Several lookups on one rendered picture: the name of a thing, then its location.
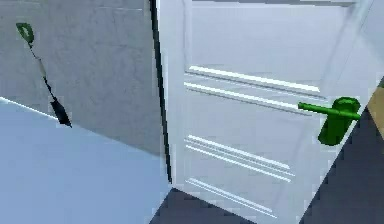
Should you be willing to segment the white panelled room door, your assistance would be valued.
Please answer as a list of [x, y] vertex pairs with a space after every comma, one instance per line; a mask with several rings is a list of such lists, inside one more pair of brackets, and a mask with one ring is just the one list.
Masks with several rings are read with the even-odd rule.
[[384, 77], [384, 0], [155, 0], [172, 184], [255, 224], [300, 224], [346, 144], [340, 97]]

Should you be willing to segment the green and black toilet brush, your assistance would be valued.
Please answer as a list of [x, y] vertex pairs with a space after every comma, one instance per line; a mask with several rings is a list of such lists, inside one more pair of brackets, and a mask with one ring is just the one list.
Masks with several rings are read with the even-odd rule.
[[48, 92], [51, 95], [51, 98], [52, 98], [50, 105], [54, 111], [56, 118], [58, 119], [58, 122], [62, 125], [72, 127], [72, 123], [69, 119], [69, 116], [68, 116], [64, 106], [59, 102], [58, 98], [53, 94], [52, 87], [48, 83], [47, 72], [46, 72], [46, 69], [43, 65], [42, 59], [34, 53], [33, 45], [34, 45], [35, 36], [34, 36], [32, 26], [26, 22], [17, 22], [16, 23], [16, 29], [17, 29], [18, 33], [20, 34], [20, 36], [22, 37], [22, 39], [27, 43], [27, 45], [28, 45], [28, 47], [32, 53], [32, 56], [38, 62], [39, 69], [40, 69], [40, 72], [42, 75], [42, 79], [45, 83], [45, 86], [48, 89]]

